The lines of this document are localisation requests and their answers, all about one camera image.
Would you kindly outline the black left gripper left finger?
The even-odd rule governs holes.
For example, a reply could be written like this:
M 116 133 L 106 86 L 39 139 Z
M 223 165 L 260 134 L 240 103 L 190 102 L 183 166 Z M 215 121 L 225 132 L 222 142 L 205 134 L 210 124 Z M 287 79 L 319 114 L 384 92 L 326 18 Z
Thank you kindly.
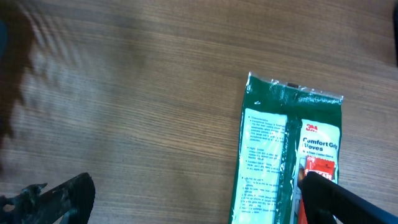
M 1 223 L 88 223 L 96 193 L 89 173 L 81 173 L 42 193 L 46 186 L 32 184 L 15 197 L 2 195 Z

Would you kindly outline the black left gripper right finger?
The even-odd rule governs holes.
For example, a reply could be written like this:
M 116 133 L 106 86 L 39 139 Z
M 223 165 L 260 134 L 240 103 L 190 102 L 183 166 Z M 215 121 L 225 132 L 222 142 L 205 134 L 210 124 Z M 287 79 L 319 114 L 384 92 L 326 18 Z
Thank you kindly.
M 397 224 L 397 217 L 316 172 L 301 180 L 308 224 Z

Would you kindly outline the green 3M glove package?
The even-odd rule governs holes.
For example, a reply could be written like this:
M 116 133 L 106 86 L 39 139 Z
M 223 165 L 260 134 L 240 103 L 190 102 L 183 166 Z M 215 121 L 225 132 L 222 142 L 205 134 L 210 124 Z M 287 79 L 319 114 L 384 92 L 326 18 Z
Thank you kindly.
M 298 182 L 338 181 L 343 97 L 248 75 L 230 224 L 305 223 Z

